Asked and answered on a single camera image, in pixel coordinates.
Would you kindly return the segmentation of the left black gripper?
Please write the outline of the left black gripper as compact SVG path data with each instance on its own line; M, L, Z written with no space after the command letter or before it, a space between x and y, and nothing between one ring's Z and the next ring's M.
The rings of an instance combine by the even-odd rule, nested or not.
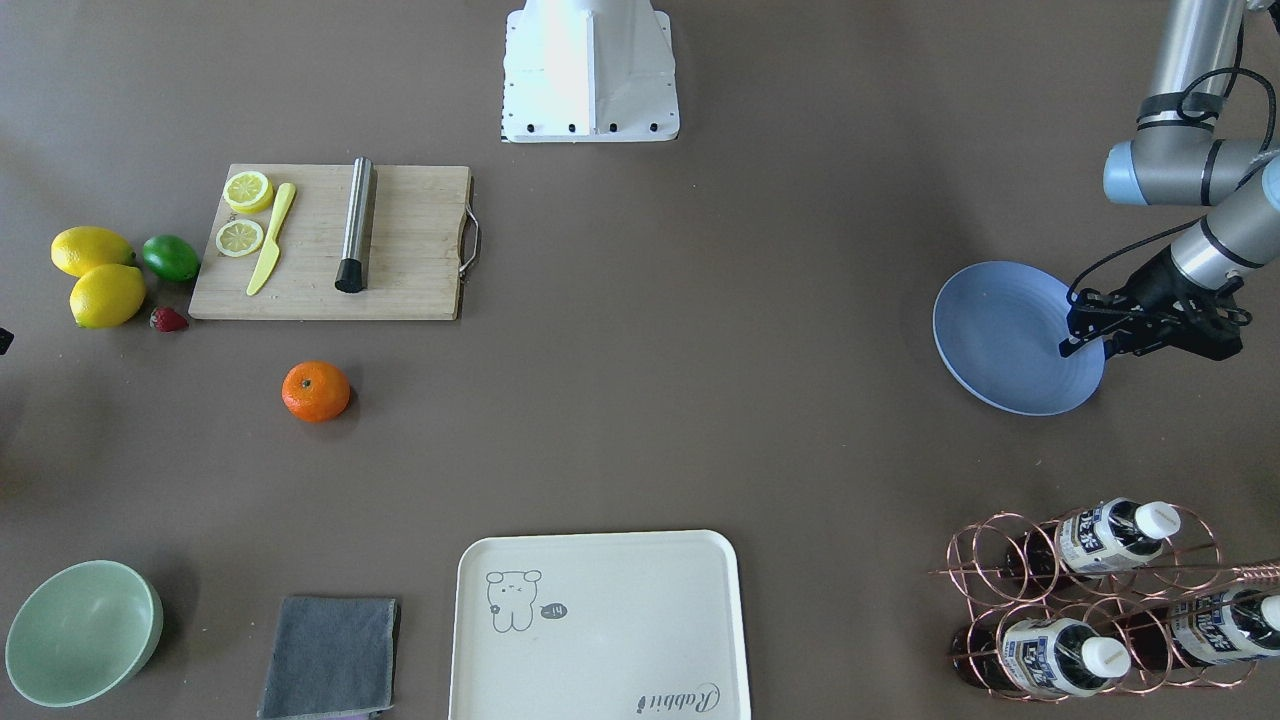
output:
M1252 323L1251 313L1234 299L1242 286L1236 279L1225 290L1206 290L1187 279L1165 249L1111 293L1092 288L1070 293L1069 337L1059 343L1059 354L1070 357L1102 338L1106 359L1174 347L1225 360L1242 351L1242 328Z

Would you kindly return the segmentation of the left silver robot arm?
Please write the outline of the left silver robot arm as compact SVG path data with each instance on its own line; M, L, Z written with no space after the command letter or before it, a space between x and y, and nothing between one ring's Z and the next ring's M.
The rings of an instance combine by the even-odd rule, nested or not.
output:
M1174 347L1211 360L1242 350L1252 315L1236 302L1245 278L1277 259L1277 90L1260 140L1228 140L1216 126L1242 65L1248 12L1274 1L1175 1L1135 133L1115 145L1103 190L1116 204L1202 206L1204 215L1161 233L1167 246L1110 292L1068 291L1068 357L1101 340L1106 356Z

